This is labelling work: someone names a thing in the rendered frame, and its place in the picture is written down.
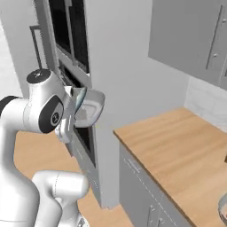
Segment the grey base cupboard door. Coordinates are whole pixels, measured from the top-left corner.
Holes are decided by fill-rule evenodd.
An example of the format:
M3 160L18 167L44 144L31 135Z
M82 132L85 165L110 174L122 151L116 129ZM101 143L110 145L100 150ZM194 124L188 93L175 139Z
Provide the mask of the grey base cupboard door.
M147 227L149 207L153 205L152 227L155 227L157 204L126 163L120 166L120 202L135 227Z
M164 219L163 227L192 227L165 194L161 195L159 218Z

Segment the grey round bowl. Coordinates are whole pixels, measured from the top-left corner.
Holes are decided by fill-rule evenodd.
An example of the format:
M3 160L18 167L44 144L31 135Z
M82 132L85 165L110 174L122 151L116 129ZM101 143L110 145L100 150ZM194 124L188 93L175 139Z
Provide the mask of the grey round bowl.
M223 223L227 226L227 193L218 202L218 213Z

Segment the grey fridge door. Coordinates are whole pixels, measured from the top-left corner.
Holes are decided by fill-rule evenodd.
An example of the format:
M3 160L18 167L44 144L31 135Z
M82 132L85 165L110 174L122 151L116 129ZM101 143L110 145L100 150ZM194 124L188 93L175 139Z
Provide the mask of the grey fridge door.
M35 31L42 66L58 72L47 0L0 0L0 99L28 97L27 75L39 66L29 26Z

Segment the grey freezer door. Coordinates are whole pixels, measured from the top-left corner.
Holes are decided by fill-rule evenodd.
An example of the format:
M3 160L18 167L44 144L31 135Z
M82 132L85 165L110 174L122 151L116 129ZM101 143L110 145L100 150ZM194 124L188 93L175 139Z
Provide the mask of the grey freezer door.
M85 146L82 144L77 133L73 132L72 141L66 144L66 147L70 155L77 159L81 171L90 181L90 187L98 201L98 204L102 205L98 170L95 168L89 155L86 153Z

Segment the grey-blue fish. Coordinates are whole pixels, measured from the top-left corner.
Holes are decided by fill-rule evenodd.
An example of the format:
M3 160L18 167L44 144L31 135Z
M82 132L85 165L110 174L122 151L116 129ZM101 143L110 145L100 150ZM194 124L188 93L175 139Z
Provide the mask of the grey-blue fish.
M75 100L75 111L78 111L82 105L83 100L85 99L87 93L87 87L75 88L76 100Z

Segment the grey wall cupboard door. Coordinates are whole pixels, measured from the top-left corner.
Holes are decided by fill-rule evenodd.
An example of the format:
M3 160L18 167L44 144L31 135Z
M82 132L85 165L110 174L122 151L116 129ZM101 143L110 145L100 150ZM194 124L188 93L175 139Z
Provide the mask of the grey wall cupboard door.
M227 90L227 77L222 77L223 63L227 55L227 0L222 0L222 5L225 7L225 13L223 15L223 21L221 25L221 36L220 36L221 51L223 56L222 56L222 70L220 73L218 85L220 88Z
M153 0L148 56L217 85L222 70L219 28L217 57L206 69L222 0Z

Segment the white meat container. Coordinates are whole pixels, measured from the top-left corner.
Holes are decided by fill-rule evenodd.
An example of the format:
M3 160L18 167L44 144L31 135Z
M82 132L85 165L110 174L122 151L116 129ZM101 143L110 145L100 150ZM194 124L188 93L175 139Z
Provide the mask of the white meat container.
M94 125L102 114L105 99L105 94L101 91L87 88L85 99L74 116L75 127L88 128Z

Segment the grey base cupboard drawer front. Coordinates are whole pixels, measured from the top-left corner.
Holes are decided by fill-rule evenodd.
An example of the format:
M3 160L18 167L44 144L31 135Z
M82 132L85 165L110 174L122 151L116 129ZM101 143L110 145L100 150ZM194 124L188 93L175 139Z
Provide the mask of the grey base cupboard drawer front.
M144 186L146 191L154 198L157 203L160 203L161 199L161 189L153 180L151 175L145 170L142 164L131 154L131 152L123 145L120 144L120 154L123 159L130 159L135 162L136 166L140 169L140 173L138 174L129 164L125 161L128 167L132 170L132 173L136 176L139 183Z

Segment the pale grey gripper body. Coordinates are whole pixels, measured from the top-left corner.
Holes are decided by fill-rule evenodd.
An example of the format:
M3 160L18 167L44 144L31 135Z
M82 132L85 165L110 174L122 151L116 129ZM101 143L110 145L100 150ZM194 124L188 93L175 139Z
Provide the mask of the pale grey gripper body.
M69 94L66 94L65 96L64 107L63 117L57 128L55 128L55 134L60 142L68 144L72 141L72 133L75 122L75 100Z

